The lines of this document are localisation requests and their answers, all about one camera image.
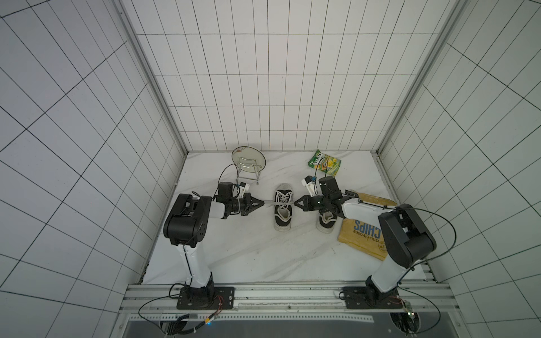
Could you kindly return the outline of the black white sneaker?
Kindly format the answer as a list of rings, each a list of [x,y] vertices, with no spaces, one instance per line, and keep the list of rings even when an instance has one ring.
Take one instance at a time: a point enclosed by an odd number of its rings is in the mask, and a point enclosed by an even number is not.
[[[330,212],[325,211],[319,214],[318,221],[316,223],[316,229],[325,234],[331,234],[338,217]]]
[[[294,206],[293,188],[288,183],[279,184],[273,193],[274,228],[279,232],[291,229]]]

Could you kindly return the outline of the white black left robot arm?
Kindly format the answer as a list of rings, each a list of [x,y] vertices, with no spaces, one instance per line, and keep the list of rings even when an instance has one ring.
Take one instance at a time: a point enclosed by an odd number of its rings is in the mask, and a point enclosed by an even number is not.
[[[212,272],[198,248],[207,233],[211,218],[227,219],[231,215],[246,216],[265,202],[246,191],[245,183],[218,183],[214,196],[179,194],[163,226],[163,235],[183,255],[190,277],[184,292],[214,298]]]

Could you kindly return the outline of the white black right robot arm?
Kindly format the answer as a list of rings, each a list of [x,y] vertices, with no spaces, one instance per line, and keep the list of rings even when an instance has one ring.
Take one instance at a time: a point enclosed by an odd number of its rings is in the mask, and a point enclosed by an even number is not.
[[[350,190],[342,192],[333,176],[301,181],[309,193],[294,205],[303,211],[319,213],[318,229],[329,233],[338,218],[357,221],[367,235],[380,235],[387,257],[366,280],[365,300],[376,303],[390,297],[399,282],[414,267],[437,249],[437,244],[414,207],[393,207],[379,197]]]

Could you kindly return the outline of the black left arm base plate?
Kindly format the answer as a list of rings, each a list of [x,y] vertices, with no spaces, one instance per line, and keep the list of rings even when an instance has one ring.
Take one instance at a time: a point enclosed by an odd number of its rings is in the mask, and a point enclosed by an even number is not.
[[[219,306],[223,310],[233,308],[235,300],[234,287],[188,287],[178,296],[177,310],[203,311],[216,310]]]

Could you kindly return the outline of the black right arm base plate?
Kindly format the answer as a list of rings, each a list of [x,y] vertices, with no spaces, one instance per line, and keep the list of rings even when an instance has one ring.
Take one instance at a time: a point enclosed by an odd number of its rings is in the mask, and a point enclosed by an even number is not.
[[[396,290],[382,293],[375,287],[343,287],[339,299],[345,302],[346,308],[354,310],[395,310],[403,307]]]

